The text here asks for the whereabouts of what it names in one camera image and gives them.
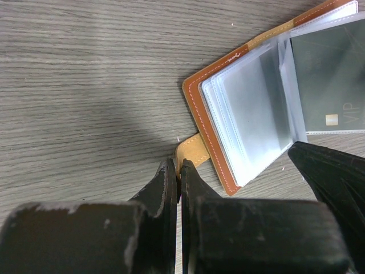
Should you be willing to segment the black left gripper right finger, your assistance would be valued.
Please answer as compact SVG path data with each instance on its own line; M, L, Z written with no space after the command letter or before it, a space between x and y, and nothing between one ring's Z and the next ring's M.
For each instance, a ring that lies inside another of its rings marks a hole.
M184 273L346 273L350 255L328 207L221 197L181 164Z

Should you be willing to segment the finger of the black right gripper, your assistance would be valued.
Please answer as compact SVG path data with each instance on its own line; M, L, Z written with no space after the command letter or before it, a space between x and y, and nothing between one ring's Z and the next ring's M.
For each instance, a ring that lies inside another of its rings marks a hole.
M335 216L354 268L364 273L364 158L304 142L287 154Z

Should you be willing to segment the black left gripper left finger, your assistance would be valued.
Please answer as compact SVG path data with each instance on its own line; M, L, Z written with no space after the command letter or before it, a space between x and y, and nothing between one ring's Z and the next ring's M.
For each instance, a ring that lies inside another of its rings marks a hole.
M177 179L172 159L120 202L32 202L1 229L2 273L173 273Z

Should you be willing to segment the brown leather card holder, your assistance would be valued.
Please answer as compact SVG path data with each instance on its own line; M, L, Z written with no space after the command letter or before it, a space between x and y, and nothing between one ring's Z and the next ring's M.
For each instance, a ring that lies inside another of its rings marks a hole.
M291 39L364 20L357 1L326 1L268 30L184 80L182 91L198 134L176 149L177 171L210 159L228 195L255 179L308 135Z

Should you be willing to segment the black VIP card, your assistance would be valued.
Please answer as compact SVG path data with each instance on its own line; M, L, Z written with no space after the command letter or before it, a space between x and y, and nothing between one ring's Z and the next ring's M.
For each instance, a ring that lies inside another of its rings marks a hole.
M307 132L364 130L364 20L291 39Z

